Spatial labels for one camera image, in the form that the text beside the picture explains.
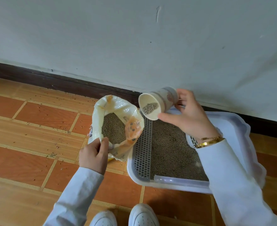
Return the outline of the person's right hand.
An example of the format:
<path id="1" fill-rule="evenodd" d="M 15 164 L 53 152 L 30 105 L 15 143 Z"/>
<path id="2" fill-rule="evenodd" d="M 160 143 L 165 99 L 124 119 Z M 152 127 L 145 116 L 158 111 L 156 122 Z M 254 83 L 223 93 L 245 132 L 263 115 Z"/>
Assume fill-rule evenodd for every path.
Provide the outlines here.
<path id="1" fill-rule="evenodd" d="M 184 133 L 194 137 L 198 143 L 212 141 L 220 137 L 215 126 L 208 119 L 204 109 L 196 101 L 192 91 L 186 89 L 177 89 L 179 99 L 186 101 L 186 108 L 183 113 L 181 125 L 175 125 Z"/>

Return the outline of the person's left forearm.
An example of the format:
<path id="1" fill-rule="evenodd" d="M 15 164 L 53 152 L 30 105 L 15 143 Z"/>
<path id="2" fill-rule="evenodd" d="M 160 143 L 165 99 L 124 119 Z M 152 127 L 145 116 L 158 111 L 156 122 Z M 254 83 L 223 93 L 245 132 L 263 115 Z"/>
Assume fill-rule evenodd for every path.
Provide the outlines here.
<path id="1" fill-rule="evenodd" d="M 88 208 L 103 179 L 104 175 L 79 167 L 43 226 L 84 226 Z"/>

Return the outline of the dark wooden baseboard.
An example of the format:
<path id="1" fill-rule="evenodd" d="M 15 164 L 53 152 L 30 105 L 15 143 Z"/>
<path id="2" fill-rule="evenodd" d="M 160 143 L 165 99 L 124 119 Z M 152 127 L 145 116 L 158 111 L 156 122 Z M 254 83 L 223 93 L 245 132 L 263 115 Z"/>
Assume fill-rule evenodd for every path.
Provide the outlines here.
<path id="1" fill-rule="evenodd" d="M 138 97 L 141 95 L 136 91 L 2 63 L 0 63 L 0 78 L 96 99 L 105 95 L 115 95 L 136 106 L 139 106 Z M 250 125 L 252 133 L 277 138 L 277 121 L 237 114 Z"/>

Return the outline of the person's right white shoe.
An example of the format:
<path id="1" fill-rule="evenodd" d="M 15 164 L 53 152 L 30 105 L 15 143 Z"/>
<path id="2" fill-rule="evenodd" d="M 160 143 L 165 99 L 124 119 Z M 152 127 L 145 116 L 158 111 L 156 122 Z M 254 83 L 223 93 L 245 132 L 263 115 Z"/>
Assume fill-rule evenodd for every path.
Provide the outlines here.
<path id="1" fill-rule="evenodd" d="M 153 209 L 144 203 L 135 205 L 129 215 L 128 226 L 160 226 Z"/>

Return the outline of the grey perforated step grate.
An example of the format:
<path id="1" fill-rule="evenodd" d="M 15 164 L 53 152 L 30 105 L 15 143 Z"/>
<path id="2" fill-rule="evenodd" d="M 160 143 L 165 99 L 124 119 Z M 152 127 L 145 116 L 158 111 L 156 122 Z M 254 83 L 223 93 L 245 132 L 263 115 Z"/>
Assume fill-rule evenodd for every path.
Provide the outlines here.
<path id="1" fill-rule="evenodd" d="M 151 180 L 152 121 L 144 116 L 144 129 L 133 147 L 132 172 L 141 182 Z"/>

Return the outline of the person's left white shoe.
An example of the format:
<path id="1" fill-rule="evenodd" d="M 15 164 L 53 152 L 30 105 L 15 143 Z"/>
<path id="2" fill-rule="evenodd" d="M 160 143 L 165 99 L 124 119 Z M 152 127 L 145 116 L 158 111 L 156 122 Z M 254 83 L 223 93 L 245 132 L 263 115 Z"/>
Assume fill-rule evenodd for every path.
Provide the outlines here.
<path id="1" fill-rule="evenodd" d="M 117 219 L 113 212 L 102 211 L 93 217 L 89 226 L 117 226 Z"/>

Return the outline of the grey cat litter granules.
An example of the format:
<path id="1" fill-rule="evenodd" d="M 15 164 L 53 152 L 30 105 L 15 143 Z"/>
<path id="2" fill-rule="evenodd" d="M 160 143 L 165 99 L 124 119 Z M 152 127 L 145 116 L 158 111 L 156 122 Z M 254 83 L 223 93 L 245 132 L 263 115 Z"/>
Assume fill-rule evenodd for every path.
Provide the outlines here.
<path id="1" fill-rule="evenodd" d="M 209 181 L 195 149 L 177 126 L 152 122 L 151 179 L 154 176 Z"/>

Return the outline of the white litter scoop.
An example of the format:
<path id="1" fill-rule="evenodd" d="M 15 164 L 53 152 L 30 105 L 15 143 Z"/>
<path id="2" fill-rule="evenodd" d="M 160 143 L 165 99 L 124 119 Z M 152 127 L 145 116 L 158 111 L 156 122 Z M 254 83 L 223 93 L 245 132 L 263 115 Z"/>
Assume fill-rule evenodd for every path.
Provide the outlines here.
<path id="1" fill-rule="evenodd" d="M 191 148 L 195 148 L 195 145 L 198 144 L 197 140 L 194 137 L 187 135 L 187 134 L 186 134 L 186 140 L 187 140 L 188 145 Z"/>

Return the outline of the white paper cup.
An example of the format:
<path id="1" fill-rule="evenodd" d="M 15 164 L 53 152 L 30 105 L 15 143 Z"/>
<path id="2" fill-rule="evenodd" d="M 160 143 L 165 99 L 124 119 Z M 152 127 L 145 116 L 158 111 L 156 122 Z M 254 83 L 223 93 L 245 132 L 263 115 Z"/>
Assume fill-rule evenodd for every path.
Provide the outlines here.
<path id="1" fill-rule="evenodd" d="M 138 98 L 139 108 L 149 120 L 158 120 L 160 113 L 167 112 L 179 100 L 179 94 L 172 87 L 164 87 L 147 93 Z"/>

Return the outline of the person's left hand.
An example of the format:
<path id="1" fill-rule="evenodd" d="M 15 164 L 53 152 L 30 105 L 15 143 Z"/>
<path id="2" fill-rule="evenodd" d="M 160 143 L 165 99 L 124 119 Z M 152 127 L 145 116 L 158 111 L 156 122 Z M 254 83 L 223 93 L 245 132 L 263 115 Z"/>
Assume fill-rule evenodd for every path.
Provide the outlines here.
<path id="1" fill-rule="evenodd" d="M 91 169 L 101 175 L 104 175 L 108 160 L 102 160 L 98 157 L 101 142 L 102 141 L 100 141 L 99 138 L 96 138 L 80 150 L 79 166 Z"/>

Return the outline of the person's white shoe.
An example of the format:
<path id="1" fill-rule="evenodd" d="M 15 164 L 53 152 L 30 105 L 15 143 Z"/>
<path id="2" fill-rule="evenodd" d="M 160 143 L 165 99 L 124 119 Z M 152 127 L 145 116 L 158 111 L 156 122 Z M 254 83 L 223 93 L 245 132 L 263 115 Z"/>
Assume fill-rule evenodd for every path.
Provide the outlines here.
<path id="1" fill-rule="evenodd" d="M 144 203 L 135 205 L 129 215 L 128 226 L 160 226 L 153 209 Z"/>
<path id="2" fill-rule="evenodd" d="M 89 226 L 117 226 L 117 219 L 113 212 L 102 211 L 93 217 Z"/>

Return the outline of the person's right forearm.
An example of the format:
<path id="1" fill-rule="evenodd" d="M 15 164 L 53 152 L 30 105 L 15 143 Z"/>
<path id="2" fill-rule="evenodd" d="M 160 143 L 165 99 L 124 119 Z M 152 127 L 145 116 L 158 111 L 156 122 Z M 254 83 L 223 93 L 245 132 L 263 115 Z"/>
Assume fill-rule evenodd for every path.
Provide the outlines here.
<path id="1" fill-rule="evenodd" d="M 277 226 L 277 215 L 227 140 L 196 145 L 196 151 L 226 226 Z"/>

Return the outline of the white orange litter bag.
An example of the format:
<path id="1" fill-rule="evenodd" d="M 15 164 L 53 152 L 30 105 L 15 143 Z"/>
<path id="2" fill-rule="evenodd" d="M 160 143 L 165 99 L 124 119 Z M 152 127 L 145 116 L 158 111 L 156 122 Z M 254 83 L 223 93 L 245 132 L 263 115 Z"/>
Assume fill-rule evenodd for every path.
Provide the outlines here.
<path id="1" fill-rule="evenodd" d="M 120 97 L 106 95 L 95 103 L 88 143 L 108 137 L 108 160 L 125 162 L 143 129 L 144 118 L 135 105 Z"/>

